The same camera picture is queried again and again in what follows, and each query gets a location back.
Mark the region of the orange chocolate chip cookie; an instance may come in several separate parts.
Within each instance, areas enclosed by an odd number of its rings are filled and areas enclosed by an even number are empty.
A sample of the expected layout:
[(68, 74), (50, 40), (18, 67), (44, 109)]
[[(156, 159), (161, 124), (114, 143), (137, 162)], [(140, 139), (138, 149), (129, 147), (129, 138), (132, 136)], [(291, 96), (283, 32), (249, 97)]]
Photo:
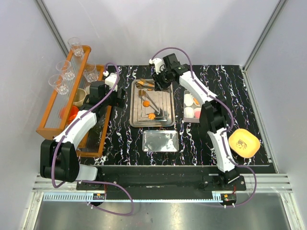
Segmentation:
[(150, 106), (150, 102), (149, 102), (149, 101), (144, 101), (144, 102), (142, 103), (142, 105), (143, 105), (144, 107), (149, 107), (149, 106)]

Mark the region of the pink sandwich cookie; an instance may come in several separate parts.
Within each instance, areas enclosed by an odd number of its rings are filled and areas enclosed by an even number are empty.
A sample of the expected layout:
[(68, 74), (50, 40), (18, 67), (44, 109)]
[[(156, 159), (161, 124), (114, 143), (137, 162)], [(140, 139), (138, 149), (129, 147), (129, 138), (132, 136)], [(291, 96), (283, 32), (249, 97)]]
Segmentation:
[(194, 117), (199, 119), (200, 118), (200, 114), (201, 114), (201, 108), (195, 108), (194, 109)]

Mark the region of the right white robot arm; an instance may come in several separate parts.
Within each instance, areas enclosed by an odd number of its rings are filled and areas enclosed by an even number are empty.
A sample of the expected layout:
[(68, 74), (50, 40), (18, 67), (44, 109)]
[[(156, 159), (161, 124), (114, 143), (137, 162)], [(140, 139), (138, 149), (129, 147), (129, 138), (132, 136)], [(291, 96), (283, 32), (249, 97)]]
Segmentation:
[(176, 81), (200, 104), (199, 123), (209, 135), (216, 155), (216, 165), (219, 170), (217, 184), (224, 190), (230, 189), (240, 174), (231, 155), (227, 138), (227, 132), (232, 129), (234, 122), (232, 121), (230, 127), (227, 127), (226, 116), (230, 115), (233, 119), (233, 115), (226, 105), (225, 98), (218, 97), (205, 87), (193, 71), (192, 65), (181, 64), (174, 53), (163, 59), (152, 58), (149, 64), (154, 66), (152, 78), (155, 91), (165, 90)]

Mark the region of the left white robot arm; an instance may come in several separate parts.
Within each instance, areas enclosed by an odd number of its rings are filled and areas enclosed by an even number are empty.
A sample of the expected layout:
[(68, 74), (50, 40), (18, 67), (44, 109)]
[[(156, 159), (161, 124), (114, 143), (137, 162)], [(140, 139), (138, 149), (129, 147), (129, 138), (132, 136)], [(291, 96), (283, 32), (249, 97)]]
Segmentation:
[(108, 106), (122, 107), (123, 97), (118, 96), (118, 80), (111, 74), (105, 80), (93, 82), (73, 121), (52, 140), (45, 139), (40, 147), (40, 175), (64, 182), (87, 181), (94, 190), (103, 186), (103, 177), (94, 166), (80, 164), (77, 148), (96, 123), (106, 118)]

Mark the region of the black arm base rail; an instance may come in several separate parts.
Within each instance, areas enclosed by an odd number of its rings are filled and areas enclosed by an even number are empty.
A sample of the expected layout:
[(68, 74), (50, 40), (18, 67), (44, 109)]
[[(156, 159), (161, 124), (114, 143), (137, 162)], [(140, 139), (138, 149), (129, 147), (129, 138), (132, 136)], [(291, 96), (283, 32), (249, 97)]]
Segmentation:
[(98, 180), (124, 187), (137, 200), (211, 199), (212, 192), (243, 192), (243, 176), (225, 184), (216, 166), (99, 166)]

